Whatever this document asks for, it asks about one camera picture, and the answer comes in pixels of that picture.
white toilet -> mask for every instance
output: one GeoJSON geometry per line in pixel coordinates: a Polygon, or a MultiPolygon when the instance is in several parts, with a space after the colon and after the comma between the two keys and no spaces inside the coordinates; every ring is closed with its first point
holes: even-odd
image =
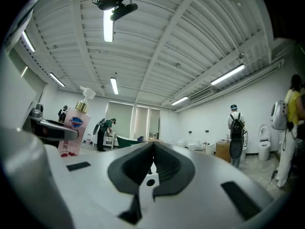
{"type": "Polygon", "coordinates": [[[258,149],[258,158],[259,160],[266,161],[269,158],[270,152],[270,134],[268,127],[266,125],[262,125],[259,128],[258,133],[259,138],[259,149],[258,149]]]}

air conditioning vent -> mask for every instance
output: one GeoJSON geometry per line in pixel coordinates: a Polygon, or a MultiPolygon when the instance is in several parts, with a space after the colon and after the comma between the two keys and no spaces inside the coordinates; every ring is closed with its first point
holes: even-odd
{"type": "Polygon", "coordinates": [[[194,93],[192,96],[189,97],[191,102],[197,102],[209,95],[212,95],[214,90],[211,87],[201,89],[200,91],[194,93]]]}

yellow shirt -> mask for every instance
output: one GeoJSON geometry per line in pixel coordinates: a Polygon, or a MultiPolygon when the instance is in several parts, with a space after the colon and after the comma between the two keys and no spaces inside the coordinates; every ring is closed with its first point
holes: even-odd
{"type": "Polygon", "coordinates": [[[299,123],[299,116],[297,114],[296,99],[301,96],[297,91],[289,90],[285,98],[285,102],[288,103],[288,122],[293,122],[295,125],[299,123]]]}

pump dispenser head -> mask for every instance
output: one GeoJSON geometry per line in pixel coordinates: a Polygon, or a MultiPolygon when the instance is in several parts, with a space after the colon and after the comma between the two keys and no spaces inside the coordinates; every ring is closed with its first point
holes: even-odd
{"type": "Polygon", "coordinates": [[[96,95],[95,91],[90,89],[90,88],[85,88],[85,87],[80,87],[81,90],[83,90],[83,95],[85,96],[85,99],[84,100],[81,100],[79,101],[77,104],[76,104],[76,109],[79,110],[79,111],[82,111],[84,112],[85,114],[87,113],[88,111],[88,100],[89,99],[93,99],[94,96],[96,95]]]}

soap dispenser bottle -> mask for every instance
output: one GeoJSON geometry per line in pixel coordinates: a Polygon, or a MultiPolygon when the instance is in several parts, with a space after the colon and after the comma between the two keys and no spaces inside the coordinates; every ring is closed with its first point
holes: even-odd
{"type": "Polygon", "coordinates": [[[77,156],[80,153],[82,138],[84,136],[86,127],[90,120],[90,116],[87,115],[88,111],[88,99],[93,99],[95,91],[90,88],[80,87],[83,90],[85,99],[79,101],[75,108],[68,108],[64,127],[75,129],[78,132],[78,137],[75,140],[60,141],[58,145],[58,151],[61,157],[77,156]]]}

